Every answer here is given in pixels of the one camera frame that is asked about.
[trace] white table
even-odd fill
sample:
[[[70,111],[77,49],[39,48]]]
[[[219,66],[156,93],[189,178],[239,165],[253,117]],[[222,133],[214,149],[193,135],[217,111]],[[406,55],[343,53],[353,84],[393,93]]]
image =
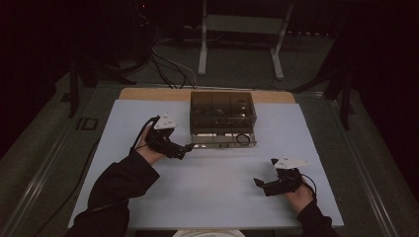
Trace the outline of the white table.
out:
[[[87,206],[93,184],[128,151],[143,124],[167,112],[178,123],[173,142],[190,143],[188,101],[117,100],[87,174],[71,221]],[[271,158],[283,154],[309,160],[300,171],[317,185],[318,205],[343,220],[298,104],[255,102],[258,144],[251,148],[195,149],[183,160],[163,159],[154,168],[161,178],[144,197],[130,201],[132,229],[264,229],[299,226],[282,196],[265,197],[253,178],[277,179]]]

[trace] white paper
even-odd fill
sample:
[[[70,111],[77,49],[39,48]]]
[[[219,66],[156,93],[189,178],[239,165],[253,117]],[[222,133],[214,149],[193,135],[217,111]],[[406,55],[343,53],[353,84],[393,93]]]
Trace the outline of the white paper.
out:
[[[253,178],[277,180],[272,158],[284,154],[309,161],[300,167],[317,186],[318,205],[333,219],[343,220],[320,163],[303,114],[297,104],[255,104],[257,144],[250,148],[194,149],[183,160],[161,159],[153,167],[160,179],[144,197],[130,200],[129,228],[249,229],[299,226],[283,196],[265,197]],[[170,139],[191,143],[189,102],[115,102],[87,174],[69,226],[87,206],[95,181],[113,162],[124,159],[141,127],[168,113],[178,126]]]

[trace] dark background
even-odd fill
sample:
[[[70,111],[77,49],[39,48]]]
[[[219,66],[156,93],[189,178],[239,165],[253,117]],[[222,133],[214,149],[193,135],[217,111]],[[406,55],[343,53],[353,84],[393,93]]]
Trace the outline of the dark background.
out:
[[[173,38],[183,37],[184,25],[201,23],[201,1],[142,3],[147,18]],[[278,11],[271,1],[257,4],[258,11],[252,1],[210,1],[209,8],[217,13],[276,17]],[[2,1],[0,156],[54,94],[54,83],[68,72],[71,42],[102,63],[115,65],[117,58],[126,56],[129,46],[123,45],[133,42],[122,43],[121,39],[131,39],[135,30],[130,6],[128,0]],[[353,88],[360,92],[419,199],[415,188],[419,179],[418,12],[419,4],[414,1],[296,1],[289,30],[336,37],[320,72],[343,64],[354,66]]]

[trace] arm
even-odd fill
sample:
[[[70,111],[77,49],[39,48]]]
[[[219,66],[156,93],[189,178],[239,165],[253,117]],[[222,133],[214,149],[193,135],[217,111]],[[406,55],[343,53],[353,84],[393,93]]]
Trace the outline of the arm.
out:
[[[297,220],[302,225],[302,237],[339,236],[332,228],[332,219],[321,213],[317,200],[306,185],[301,185],[294,193],[286,193],[285,196],[298,214]]]
[[[109,166],[93,186],[88,209],[76,216],[66,236],[125,236],[129,221],[128,198],[143,196],[159,178],[151,167],[163,155],[143,146]]]

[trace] left hand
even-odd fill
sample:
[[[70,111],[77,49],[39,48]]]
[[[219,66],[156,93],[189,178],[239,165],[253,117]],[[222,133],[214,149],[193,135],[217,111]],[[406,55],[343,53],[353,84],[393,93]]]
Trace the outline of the left hand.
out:
[[[139,139],[139,143],[135,148],[135,151],[140,154],[144,159],[150,164],[153,165],[156,161],[163,158],[164,155],[161,153],[158,153],[154,150],[152,150],[148,145],[145,143],[145,136],[147,136],[148,131],[150,130],[150,126],[146,127],[144,129],[144,132],[141,135],[141,138]]]

